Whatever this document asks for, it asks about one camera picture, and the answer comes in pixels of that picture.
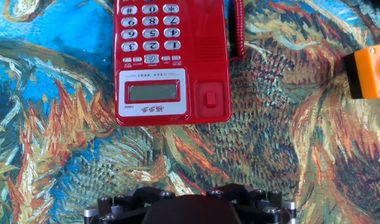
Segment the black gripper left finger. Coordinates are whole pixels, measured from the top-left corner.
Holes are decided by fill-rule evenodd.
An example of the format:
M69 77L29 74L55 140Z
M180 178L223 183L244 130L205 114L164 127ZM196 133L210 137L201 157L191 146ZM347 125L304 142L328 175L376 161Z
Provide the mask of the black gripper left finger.
M141 187L132 190L130 194L102 196L97 199L96 205L87 206L83 210L83 223L102 223L104 220L113 220L127 212L139 212L146 205L152 205L163 199L175 197L169 190L155 187Z

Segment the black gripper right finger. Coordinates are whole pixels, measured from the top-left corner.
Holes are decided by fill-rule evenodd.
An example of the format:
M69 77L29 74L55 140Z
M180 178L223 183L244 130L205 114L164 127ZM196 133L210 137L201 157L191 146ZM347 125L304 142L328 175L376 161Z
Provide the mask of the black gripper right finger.
M206 196L228 204L238 223L297 224L297 205L281 191L227 184L208 190Z

